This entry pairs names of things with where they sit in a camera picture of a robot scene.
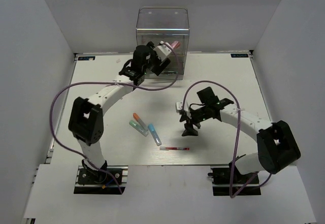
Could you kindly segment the pink capped red stapler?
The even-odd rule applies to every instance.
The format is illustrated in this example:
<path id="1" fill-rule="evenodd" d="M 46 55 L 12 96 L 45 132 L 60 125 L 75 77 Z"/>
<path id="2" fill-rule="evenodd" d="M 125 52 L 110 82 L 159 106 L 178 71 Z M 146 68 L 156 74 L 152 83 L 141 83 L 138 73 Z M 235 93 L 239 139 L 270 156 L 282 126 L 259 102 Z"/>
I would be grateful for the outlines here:
<path id="1" fill-rule="evenodd" d="M 172 49 L 177 49 L 180 46 L 180 42 L 179 41 L 174 41 L 171 44 Z"/>

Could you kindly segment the red pen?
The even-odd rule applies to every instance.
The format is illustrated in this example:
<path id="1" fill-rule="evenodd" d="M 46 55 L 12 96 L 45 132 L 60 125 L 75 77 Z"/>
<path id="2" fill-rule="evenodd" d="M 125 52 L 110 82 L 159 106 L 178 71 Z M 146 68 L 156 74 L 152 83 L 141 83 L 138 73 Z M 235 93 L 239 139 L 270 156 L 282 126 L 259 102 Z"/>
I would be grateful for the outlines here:
<path id="1" fill-rule="evenodd" d="M 179 150 L 179 151 L 188 151 L 190 148 L 188 147 L 169 147 L 169 146 L 160 146 L 160 150 Z"/>

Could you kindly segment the clear acrylic drawer organizer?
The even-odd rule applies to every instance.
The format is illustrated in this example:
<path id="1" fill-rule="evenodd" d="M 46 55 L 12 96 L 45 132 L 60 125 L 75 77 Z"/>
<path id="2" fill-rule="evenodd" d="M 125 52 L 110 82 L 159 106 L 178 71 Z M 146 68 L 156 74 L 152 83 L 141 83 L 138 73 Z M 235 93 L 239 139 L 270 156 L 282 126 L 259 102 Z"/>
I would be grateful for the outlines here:
<path id="1" fill-rule="evenodd" d="M 180 46 L 171 54 L 171 63 L 164 69 L 159 79 L 183 79 L 189 43 L 188 10 L 182 7 L 142 7 L 138 12 L 136 39 L 138 45 L 152 41 L 157 46 L 160 41 L 170 46 L 179 41 Z"/>

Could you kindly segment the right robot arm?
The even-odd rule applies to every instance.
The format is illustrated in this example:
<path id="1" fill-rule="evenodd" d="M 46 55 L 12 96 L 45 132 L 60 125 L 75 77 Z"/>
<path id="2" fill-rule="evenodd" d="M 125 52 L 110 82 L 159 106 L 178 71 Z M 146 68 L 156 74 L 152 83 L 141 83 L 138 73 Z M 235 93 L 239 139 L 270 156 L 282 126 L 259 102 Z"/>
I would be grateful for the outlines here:
<path id="1" fill-rule="evenodd" d="M 248 174 L 266 171 L 277 174 L 301 157 L 301 152 L 288 123 L 271 122 L 239 109 L 230 99 L 220 100 L 211 87 L 197 93 L 201 104 L 190 108 L 187 102 L 177 102 L 176 112 L 184 123 L 182 136 L 197 136 L 201 122 L 217 119 L 239 129 L 257 143 L 257 152 L 236 157 L 230 163 L 229 176 L 236 183 Z"/>

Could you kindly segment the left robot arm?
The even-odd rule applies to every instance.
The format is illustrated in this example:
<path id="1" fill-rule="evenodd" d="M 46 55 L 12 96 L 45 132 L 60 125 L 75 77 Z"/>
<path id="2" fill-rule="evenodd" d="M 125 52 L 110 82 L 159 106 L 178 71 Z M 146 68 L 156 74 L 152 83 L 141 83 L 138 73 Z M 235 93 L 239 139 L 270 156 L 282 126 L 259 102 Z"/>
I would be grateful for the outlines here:
<path id="1" fill-rule="evenodd" d="M 154 46 L 152 42 L 139 45 L 133 57 L 122 67 L 112 84 L 88 98 L 78 97 L 74 100 L 68 129 L 81 146 L 86 159 L 83 164 L 90 168 L 90 177 L 97 183 L 107 178 L 107 162 L 100 146 L 104 132 L 105 113 L 125 95 L 134 91 L 144 80 L 147 71 L 155 75 L 170 64 L 170 55 L 174 47 L 165 42 Z"/>

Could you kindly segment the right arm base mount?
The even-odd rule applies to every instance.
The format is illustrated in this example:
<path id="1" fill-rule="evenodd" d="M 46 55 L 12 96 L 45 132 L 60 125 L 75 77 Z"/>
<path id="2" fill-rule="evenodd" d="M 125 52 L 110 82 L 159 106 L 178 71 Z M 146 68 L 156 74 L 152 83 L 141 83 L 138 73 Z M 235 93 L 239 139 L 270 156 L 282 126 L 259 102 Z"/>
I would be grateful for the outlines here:
<path id="1" fill-rule="evenodd" d="M 240 175 L 234 173 L 232 193 L 238 191 L 254 174 L 249 173 Z M 231 169 L 229 167 L 211 168 L 207 173 L 208 178 L 212 180 L 212 189 L 214 196 L 228 196 L 230 193 L 230 176 Z M 239 196 L 260 196 L 261 189 L 259 187 L 259 178 L 255 176 L 253 180 L 238 194 Z"/>

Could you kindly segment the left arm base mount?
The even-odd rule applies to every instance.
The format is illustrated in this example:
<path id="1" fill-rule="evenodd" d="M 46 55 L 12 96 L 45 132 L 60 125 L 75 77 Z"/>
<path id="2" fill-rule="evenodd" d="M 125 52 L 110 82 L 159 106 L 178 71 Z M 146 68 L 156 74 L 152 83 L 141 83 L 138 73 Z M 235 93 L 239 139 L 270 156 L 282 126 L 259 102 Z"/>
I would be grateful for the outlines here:
<path id="1" fill-rule="evenodd" d="M 128 166 L 110 166 L 107 168 L 117 180 L 121 191 L 115 180 L 106 173 L 93 174 L 79 166 L 77 171 L 74 194 L 76 195 L 121 195 L 127 183 Z"/>

